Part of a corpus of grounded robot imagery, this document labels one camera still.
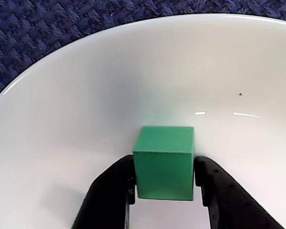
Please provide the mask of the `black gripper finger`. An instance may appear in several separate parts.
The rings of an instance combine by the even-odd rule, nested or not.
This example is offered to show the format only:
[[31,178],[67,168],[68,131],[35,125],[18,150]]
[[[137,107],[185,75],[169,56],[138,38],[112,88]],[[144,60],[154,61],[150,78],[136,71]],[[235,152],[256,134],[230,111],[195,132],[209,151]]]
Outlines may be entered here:
[[205,156],[194,159],[195,183],[201,187],[212,229],[281,229],[282,226],[226,172]]
[[136,176],[132,155],[113,163],[91,184],[72,225],[74,229],[128,229],[135,203]]

